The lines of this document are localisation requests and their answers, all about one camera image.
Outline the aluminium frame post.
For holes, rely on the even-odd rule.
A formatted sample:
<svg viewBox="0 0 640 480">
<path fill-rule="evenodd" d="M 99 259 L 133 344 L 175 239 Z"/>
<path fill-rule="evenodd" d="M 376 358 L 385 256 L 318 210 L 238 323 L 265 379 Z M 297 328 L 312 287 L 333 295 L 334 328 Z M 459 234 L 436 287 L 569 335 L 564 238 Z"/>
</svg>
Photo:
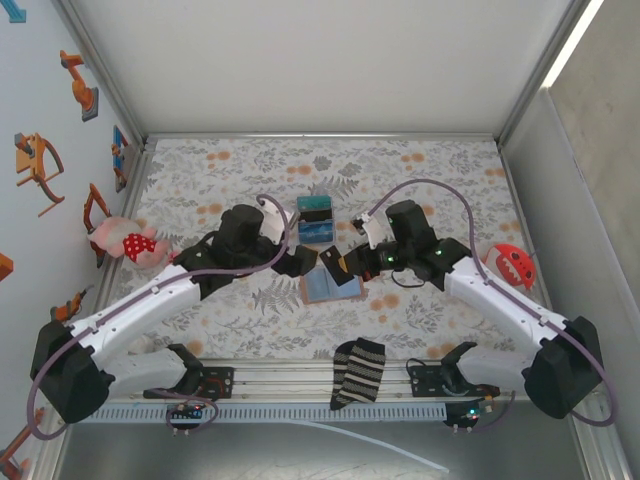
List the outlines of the aluminium frame post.
<svg viewBox="0 0 640 480">
<path fill-rule="evenodd" d="M 526 81 L 523 90 L 507 116 L 499 134 L 495 137 L 498 148 L 501 149 L 513 135 L 518 123 L 529 107 L 533 98 L 543 85 L 543 81 L 551 72 L 555 61 L 559 59 L 561 50 L 567 43 L 570 35 L 575 30 L 591 0 L 570 0 L 567 8 L 560 18 L 558 25 L 553 30 L 549 40 L 533 71 Z"/>
<path fill-rule="evenodd" d="M 81 13 L 75 0 L 50 0 L 50 2 L 80 50 L 81 56 L 88 61 L 89 69 L 129 132 L 130 139 L 136 143 L 140 151 L 143 151 L 148 134 L 136 117 L 123 87 L 113 74 L 97 37 L 90 29 L 88 20 Z"/>
</svg>

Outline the black VIP card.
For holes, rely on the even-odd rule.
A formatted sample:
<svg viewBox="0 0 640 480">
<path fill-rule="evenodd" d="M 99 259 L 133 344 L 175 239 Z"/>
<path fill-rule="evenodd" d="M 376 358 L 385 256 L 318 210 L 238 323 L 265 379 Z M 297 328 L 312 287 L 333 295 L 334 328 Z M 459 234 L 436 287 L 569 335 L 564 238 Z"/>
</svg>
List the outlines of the black VIP card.
<svg viewBox="0 0 640 480">
<path fill-rule="evenodd" d="M 324 264 L 324 267 L 328 271 L 329 275 L 336 283 L 337 286 L 342 286 L 353 279 L 353 275 L 348 272 L 347 276 L 339 276 L 336 272 L 336 264 L 335 258 L 342 256 L 335 245 L 332 245 L 330 248 L 324 250 L 320 253 L 320 259 Z"/>
</svg>

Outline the pink plush toy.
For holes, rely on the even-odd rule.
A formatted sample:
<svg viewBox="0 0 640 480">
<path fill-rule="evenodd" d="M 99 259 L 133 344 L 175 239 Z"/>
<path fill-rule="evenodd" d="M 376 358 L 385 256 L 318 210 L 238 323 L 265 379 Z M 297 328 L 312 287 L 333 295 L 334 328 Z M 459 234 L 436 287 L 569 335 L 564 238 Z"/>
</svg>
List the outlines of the pink plush toy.
<svg viewBox="0 0 640 480">
<path fill-rule="evenodd" d="M 126 257 L 139 269 L 169 265 L 181 253 L 168 239 L 158 239 L 157 230 L 137 221 L 111 216 L 89 234 L 88 239 L 110 257 Z"/>
</svg>

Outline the blue cards in box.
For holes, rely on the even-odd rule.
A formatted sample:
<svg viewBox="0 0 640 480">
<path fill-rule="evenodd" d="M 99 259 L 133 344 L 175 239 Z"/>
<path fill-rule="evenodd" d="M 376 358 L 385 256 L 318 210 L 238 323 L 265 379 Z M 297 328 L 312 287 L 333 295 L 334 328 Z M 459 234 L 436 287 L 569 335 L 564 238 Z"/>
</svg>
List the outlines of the blue cards in box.
<svg viewBox="0 0 640 480">
<path fill-rule="evenodd" d="M 303 245 L 332 243 L 334 241 L 334 222 L 300 222 L 298 224 L 298 239 Z"/>
</svg>

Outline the white light strip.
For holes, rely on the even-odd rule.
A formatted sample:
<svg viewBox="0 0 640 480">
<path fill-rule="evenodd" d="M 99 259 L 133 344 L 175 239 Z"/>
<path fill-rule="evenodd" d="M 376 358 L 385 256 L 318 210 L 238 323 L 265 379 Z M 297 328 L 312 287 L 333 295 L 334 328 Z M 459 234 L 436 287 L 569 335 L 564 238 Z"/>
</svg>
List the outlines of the white light strip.
<svg viewBox="0 0 640 480">
<path fill-rule="evenodd" d="M 572 28 L 568 38 L 552 63 L 545 79 L 542 81 L 542 89 L 549 89 L 556 82 L 604 2 L 605 0 L 588 1 L 586 8 L 579 16 L 575 26 Z"/>
</svg>

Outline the orange grey claw sticker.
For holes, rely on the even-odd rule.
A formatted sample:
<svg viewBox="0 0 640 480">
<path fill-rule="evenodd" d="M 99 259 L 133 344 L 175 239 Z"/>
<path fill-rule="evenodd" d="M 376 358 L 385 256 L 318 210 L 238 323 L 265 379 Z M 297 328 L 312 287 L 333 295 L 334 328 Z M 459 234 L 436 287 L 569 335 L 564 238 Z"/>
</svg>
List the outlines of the orange grey claw sticker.
<svg viewBox="0 0 640 480">
<path fill-rule="evenodd" d="M 16 173 L 28 173 L 16 185 L 20 187 L 26 183 L 34 182 L 50 201 L 50 204 L 38 213 L 38 217 L 41 218 L 65 200 L 64 196 L 56 195 L 48 185 L 51 180 L 64 173 L 63 162 L 51 142 L 39 133 L 31 135 L 17 133 L 14 135 L 14 145 L 16 148 Z M 56 167 L 51 174 L 46 173 L 46 155 L 53 159 Z"/>
</svg>

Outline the blue wall sticker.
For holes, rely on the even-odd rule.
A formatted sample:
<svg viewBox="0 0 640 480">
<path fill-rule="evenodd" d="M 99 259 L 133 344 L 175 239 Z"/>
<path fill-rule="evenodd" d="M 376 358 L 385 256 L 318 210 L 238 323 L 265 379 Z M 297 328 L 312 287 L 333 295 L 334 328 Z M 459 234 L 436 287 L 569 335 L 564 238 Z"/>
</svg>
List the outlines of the blue wall sticker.
<svg viewBox="0 0 640 480">
<path fill-rule="evenodd" d="M 27 21 L 27 12 L 21 8 L 16 0 L 0 0 L 0 5 L 6 11 L 9 22 L 23 24 Z"/>
</svg>

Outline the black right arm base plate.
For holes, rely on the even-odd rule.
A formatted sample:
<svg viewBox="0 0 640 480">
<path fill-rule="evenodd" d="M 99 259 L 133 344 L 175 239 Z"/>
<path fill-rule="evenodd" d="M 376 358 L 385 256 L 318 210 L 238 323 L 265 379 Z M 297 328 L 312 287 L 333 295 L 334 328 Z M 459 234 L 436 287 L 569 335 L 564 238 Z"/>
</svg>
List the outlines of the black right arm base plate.
<svg viewBox="0 0 640 480">
<path fill-rule="evenodd" d="M 426 364 L 410 359 L 405 365 L 414 398 L 491 397 L 501 395 L 499 388 L 471 384 L 454 367 Z"/>
</svg>

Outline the tan leather card holder wallet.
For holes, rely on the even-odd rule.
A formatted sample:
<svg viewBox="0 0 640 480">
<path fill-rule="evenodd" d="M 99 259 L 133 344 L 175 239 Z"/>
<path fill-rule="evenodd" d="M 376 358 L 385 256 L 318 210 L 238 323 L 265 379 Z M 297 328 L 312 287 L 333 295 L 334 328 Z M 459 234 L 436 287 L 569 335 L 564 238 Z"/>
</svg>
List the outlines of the tan leather card holder wallet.
<svg viewBox="0 0 640 480">
<path fill-rule="evenodd" d="M 338 285 L 323 267 L 314 268 L 300 279 L 300 292 L 305 305 L 359 299 L 365 295 L 358 277 Z"/>
</svg>

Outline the black beige striped sock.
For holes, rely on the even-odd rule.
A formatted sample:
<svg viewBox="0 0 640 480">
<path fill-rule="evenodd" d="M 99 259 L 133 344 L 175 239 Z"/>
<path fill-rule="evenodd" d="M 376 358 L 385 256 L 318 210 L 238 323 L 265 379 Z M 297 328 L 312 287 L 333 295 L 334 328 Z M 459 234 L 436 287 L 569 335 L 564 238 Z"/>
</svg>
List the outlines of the black beige striped sock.
<svg viewBox="0 0 640 480">
<path fill-rule="evenodd" d="M 340 345 L 333 358 L 330 410 L 352 403 L 374 403 L 386 364 L 386 347 L 365 338 Z"/>
</svg>

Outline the aluminium frame bar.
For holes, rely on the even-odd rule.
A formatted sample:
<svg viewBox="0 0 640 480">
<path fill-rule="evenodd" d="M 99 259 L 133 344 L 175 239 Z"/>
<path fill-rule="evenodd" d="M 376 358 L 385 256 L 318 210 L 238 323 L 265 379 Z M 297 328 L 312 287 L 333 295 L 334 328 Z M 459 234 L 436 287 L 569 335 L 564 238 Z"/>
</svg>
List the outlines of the aluminium frame bar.
<svg viewBox="0 0 640 480">
<path fill-rule="evenodd" d="M 139 203 L 147 176 L 149 174 L 152 158 L 155 153 L 155 145 L 144 148 L 138 155 L 136 163 L 132 169 L 132 178 L 128 185 L 127 194 L 121 211 L 121 215 L 131 218 L 135 213 Z M 110 304 L 113 291 L 117 288 L 118 271 L 122 266 L 123 259 L 108 258 L 102 273 L 99 289 L 96 293 L 95 303 L 92 312 L 98 313 Z"/>
<path fill-rule="evenodd" d="M 493 238 L 491 246 L 498 243 L 515 245 L 532 257 L 536 267 L 526 221 L 509 167 L 503 159 L 496 161 L 494 179 L 504 183 L 505 189 L 510 192 L 510 204 L 503 210 L 511 213 L 502 215 L 500 232 Z M 532 290 L 524 292 L 510 286 L 488 268 L 487 271 L 491 279 L 485 282 L 485 286 L 491 299 L 487 302 L 487 311 L 483 316 L 500 331 L 494 348 L 517 351 L 528 357 L 535 356 L 546 343 L 557 336 L 554 329 L 564 327 L 564 317 L 545 307 L 544 286 L 539 282 L 537 270 Z"/>
<path fill-rule="evenodd" d="M 491 133 L 472 132 L 167 132 L 150 133 L 146 143 L 155 145 L 160 140 L 254 140 L 254 139 L 296 139 L 296 140 L 402 140 L 402 141 L 459 141 L 496 142 Z"/>
</svg>

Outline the red monster plush toy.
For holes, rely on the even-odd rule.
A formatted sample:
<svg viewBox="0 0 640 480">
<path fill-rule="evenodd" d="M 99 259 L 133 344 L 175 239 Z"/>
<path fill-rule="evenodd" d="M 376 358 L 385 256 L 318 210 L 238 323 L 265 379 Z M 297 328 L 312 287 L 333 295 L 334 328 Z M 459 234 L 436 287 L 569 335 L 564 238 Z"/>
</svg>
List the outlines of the red monster plush toy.
<svg viewBox="0 0 640 480">
<path fill-rule="evenodd" d="M 482 262 L 491 272 L 517 290 L 532 290 L 536 280 L 536 267 L 532 257 L 521 248 L 507 243 L 494 244 Z"/>
</svg>

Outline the small circuit board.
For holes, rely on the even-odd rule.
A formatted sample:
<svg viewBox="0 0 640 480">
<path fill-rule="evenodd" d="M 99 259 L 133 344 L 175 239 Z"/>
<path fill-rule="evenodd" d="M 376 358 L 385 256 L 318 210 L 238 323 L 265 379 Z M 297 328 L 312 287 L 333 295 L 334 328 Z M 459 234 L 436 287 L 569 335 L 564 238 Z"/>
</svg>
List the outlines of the small circuit board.
<svg viewBox="0 0 640 480">
<path fill-rule="evenodd" d="M 166 412 L 166 420 L 174 426 L 199 425 L 204 421 L 203 404 L 176 404 L 169 405 Z"/>
</svg>

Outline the floral printed table mat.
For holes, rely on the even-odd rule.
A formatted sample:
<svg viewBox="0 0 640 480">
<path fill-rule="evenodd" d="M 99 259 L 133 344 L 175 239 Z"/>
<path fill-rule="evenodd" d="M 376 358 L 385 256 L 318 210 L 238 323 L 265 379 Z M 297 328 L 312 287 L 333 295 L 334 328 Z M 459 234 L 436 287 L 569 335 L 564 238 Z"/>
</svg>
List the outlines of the floral printed table mat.
<svg viewBox="0 0 640 480">
<path fill-rule="evenodd" d="M 358 214 L 382 214 L 412 200 L 441 238 L 475 243 L 485 255 L 511 195 L 494 179 L 493 142 L 402 140 L 160 140 L 133 217 L 177 249 L 216 229 L 221 214 L 267 193 L 291 207 L 299 196 L 328 195 L 334 242 L 361 242 Z M 359 299 L 305 305 L 297 280 L 263 271 L 144 333 L 155 350 L 180 343 L 209 359 L 330 359 L 366 338 L 391 359 L 438 359 L 465 341 L 495 349 L 496 325 L 410 272 L 383 274 Z"/>
</svg>

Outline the blue orange machine sticker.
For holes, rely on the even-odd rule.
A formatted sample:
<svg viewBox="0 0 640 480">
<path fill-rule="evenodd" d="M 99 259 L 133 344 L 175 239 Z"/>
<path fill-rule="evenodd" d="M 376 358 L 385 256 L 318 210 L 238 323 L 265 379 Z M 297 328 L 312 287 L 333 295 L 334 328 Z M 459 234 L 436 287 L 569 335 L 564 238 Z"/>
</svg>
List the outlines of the blue orange machine sticker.
<svg viewBox="0 0 640 480">
<path fill-rule="evenodd" d="M 112 168 L 115 175 L 115 191 L 117 193 L 127 186 L 127 174 L 125 173 L 126 149 L 129 143 L 117 125 L 113 126 L 111 144 Z"/>
</svg>

